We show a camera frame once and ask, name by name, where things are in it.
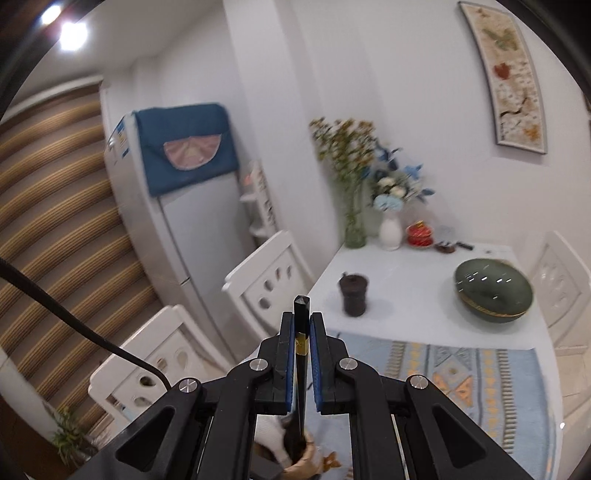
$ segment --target refrigerator label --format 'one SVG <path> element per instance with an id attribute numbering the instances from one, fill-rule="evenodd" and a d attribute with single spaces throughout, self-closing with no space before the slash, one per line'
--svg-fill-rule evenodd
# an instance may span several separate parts
<path id="1" fill-rule="evenodd" d="M 123 120 L 119 122 L 115 131 L 117 132 L 117 139 L 119 140 L 119 150 L 122 152 L 121 158 L 124 158 L 129 153 L 129 143 L 127 142 L 127 132 L 125 131 Z"/>

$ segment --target green glass vase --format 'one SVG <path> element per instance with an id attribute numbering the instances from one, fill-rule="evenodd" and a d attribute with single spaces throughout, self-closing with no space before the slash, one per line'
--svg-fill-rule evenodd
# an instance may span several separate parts
<path id="1" fill-rule="evenodd" d="M 362 216 L 362 180 L 354 180 L 343 186 L 345 205 L 345 246 L 361 248 L 367 242 Z"/>

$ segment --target red container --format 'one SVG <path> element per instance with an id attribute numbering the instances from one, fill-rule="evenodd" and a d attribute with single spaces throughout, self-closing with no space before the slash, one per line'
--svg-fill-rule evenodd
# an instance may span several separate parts
<path id="1" fill-rule="evenodd" d="M 433 230 L 420 221 L 407 228 L 407 242 L 411 247 L 427 248 L 433 245 Z"/>

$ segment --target black canister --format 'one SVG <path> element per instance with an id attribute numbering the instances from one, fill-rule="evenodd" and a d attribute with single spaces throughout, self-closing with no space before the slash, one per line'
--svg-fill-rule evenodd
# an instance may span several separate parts
<path id="1" fill-rule="evenodd" d="M 368 283 L 368 279 L 363 275 L 343 273 L 339 280 L 339 287 L 343 294 L 343 310 L 347 315 L 359 317 L 365 313 L 367 307 L 365 294 Z"/>

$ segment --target ceiling light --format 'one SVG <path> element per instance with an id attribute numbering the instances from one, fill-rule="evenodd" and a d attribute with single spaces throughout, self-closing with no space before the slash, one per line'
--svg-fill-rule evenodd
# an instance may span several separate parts
<path id="1" fill-rule="evenodd" d="M 62 50 L 78 50 L 88 36 L 86 24 L 84 23 L 64 23 L 61 28 L 60 44 Z"/>
<path id="2" fill-rule="evenodd" d="M 61 14 L 61 7 L 59 5 L 52 5 L 43 12 L 41 16 L 41 23 L 43 25 L 49 25 Z"/>

